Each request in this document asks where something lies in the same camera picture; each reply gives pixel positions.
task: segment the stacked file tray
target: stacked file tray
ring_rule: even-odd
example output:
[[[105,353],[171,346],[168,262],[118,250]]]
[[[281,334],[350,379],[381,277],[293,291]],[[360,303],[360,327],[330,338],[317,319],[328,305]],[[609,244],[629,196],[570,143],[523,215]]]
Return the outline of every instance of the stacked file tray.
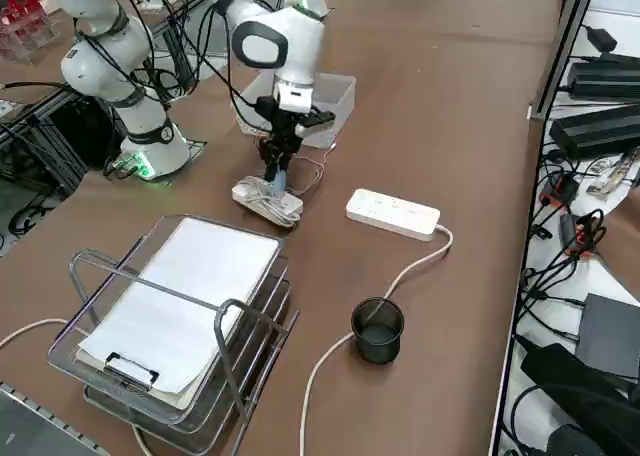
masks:
[[[235,452],[298,317],[285,324],[281,248],[271,236],[171,216],[120,261],[81,251],[70,271],[83,304],[49,361],[85,383],[91,404],[188,454],[221,449],[237,422]],[[91,293],[80,263],[107,273]]]

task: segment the robotic arm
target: robotic arm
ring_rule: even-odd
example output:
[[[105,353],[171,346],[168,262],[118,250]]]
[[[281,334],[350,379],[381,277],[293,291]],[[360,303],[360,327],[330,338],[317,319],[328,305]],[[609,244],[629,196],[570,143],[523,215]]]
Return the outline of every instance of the robotic arm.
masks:
[[[325,0],[285,0],[285,7],[274,12],[253,0],[212,1],[230,26],[236,57],[251,68],[275,70],[272,95],[258,98],[254,109],[272,127],[259,144],[266,165],[264,179],[271,184],[269,189],[283,194],[289,161],[300,149],[302,137],[335,118],[312,104],[323,19],[329,10]]]
[[[64,11],[90,31],[62,61],[69,84],[103,99],[118,113],[128,135],[123,153],[133,155],[143,179],[172,173],[189,159],[186,141],[171,122],[155,90],[130,77],[152,48],[150,32],[128,16],[117,0],[58,0]],[[268,11],[254,0],[212,0],[229,24],[231,49],[243,64],[275,70],[273,92],[255,110],[271,123],[259,150],[269,191],[284,195],[286,172],[302,137],[332,123],[332,113],[312,104],[316,65],[324,36],[325,0],[285,0]]]
[[[76,90],[109,104],[127,129],[122,152],[135,160],[138,176],[150,180],[180,169],[189,147],[158,95],[130,76],[149,55],[150,33],[117,0],[58,0],[61,8],[89,26],[61,63]]]

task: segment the white paper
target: white paper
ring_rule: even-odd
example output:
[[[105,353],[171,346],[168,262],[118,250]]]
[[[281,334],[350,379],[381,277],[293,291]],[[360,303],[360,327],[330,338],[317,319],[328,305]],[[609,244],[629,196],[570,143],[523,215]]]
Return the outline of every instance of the white paper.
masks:
[[[278,241],[183,219],[140,277],[220,305],[247,301],[278,248]],[[222,320],[225,337],[239,310]],[[112,353],[159,373],[153,387],[178,393],[218,351],[215,311],[134,283],[80,347],[99,361]]]

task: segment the plastic container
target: plastic container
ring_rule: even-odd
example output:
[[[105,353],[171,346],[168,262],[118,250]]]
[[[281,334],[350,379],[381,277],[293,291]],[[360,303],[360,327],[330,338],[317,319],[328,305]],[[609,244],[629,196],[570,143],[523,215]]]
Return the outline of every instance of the plastic container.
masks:
[[[30,62],[34,51],[55,39],[51,21],[38,0],[1,3],[5,6],[0,10],[0,59]]]
[[[260,74],[242,92],[247,101],[255,102],[259,96],[268,96],[273,91],[275,72],[261,71]],[[238,109],[248,122],[254,126],[264,127],[265,132],[271,128],[271,124],[247,106],[240,98],[236,98]],[[332,111],[336,119],[329,129],[314,133],[302,140],[305,146],[327,149],[336,139],[342,126],[353,111],[356,104],[356,78],[353,76],[341,76],[339,74],[317,73],[313,89],[313,103],[321,111]],[[255,136],[258,131],[242,121],[236,114],[236,119],[243,133]]]

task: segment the wire rack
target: wire rack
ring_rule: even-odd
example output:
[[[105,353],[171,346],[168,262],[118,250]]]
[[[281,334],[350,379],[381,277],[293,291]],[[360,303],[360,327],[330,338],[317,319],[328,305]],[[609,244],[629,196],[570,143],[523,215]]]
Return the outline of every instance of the wire rack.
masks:
[[[84,250],[74,256],[70,273],[83,303],[54,340],[49,349],[49,362],[82,381],[86,385],[85,398],[91,404],[186,453],[199,455],[226,442],[231,423],[237,420],[242,425],[235,433],[234,445],[236,448],[239,446],[268,374],[299,313],[296,311],[285,324],[290,283],[285,279],[287,260],[280,256],[282,243],[279,240],[277,250],[246,303],[230,299],[220,306],[213,306],[142,279],[142,269],[184,218],[225,226],[194,216],[169,216],[162,218],[140,238],[121,260],[95,250]],[[81,263],[92,269],[86,273],[83,271],[84,279],[78,271]],[[106,271],[107,277],[100,281],[96,278],[95,269]],[[96,289],[90,293],[86,288],[91,283]],[[144,387],[125,374],[109,371],[106,366],[106,369],[97,369],[77,357],[79,344],[85,336],[76,329],[86,333],[94,330],[133,283],[150,286],[216,311],[212,330],[220,349],[184,409],[155,397],[150,386]],[[225,338],[221,322],[231,307],[238,308],[240,315]]]

